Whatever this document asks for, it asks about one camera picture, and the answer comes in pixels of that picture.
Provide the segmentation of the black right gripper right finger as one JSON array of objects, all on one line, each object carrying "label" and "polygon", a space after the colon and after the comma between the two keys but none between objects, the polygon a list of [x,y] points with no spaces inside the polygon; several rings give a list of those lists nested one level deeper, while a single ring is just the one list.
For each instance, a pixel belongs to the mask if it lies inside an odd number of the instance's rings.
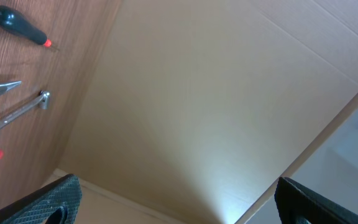
[{"label": "black right gripper right finger", "polygon": [[282,224],[358,224],[358,215],[289,177],[278,179],[274,194]]}]

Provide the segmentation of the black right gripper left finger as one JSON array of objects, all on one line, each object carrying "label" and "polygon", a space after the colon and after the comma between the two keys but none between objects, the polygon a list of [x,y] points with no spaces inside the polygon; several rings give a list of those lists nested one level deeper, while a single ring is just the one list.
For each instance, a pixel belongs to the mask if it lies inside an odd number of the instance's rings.
[{"label": "black right gripper left finger", "polygon": [[82,198],[79,179],[67,174],[0,209],[2,224],[73,224]]}]

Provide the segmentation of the black red-collar screwdriver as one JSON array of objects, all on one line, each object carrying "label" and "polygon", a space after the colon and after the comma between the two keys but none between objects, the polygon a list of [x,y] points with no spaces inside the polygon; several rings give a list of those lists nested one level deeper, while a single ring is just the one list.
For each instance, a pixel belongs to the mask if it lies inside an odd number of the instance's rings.
[{"label": "black red-collar screwdriver", "polygon": [[37,45],[46,48],[52,46],[52,41],[43,31],[29,22],[21,12],[13,8],[0,6],[0,27],[10,34],[21,36]]}]

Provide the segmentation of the silver L-shaped socket wrench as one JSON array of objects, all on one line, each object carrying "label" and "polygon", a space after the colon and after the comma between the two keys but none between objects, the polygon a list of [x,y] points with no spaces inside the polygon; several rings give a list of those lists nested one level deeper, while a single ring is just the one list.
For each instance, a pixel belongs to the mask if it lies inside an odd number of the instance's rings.
[{"label": "silver L-shaped socket wrench", "polygon": [[13,111],[12,113],[6,115],[5,117],[0,119],[0,132],[2,128],[13,122],[18,117],[22,116],[26,112],[34,109],[35,107],[39,107],[42,110],[46,110],[48,108],[48,104],[50,101],[51,93],[47,90],[41,91],[39,96],[34,98],[32,101],[28,102],[24,106],[19,109]]}]

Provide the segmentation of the beige cardboard panel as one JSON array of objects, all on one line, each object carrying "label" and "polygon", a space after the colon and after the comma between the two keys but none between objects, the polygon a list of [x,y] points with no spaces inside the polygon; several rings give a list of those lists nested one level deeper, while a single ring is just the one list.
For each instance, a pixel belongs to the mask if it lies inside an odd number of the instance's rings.
[{"label": "beige cardboard panel", "polygon": [[234,223],[357,93],[358,0],[125,0],[58,166]]}]

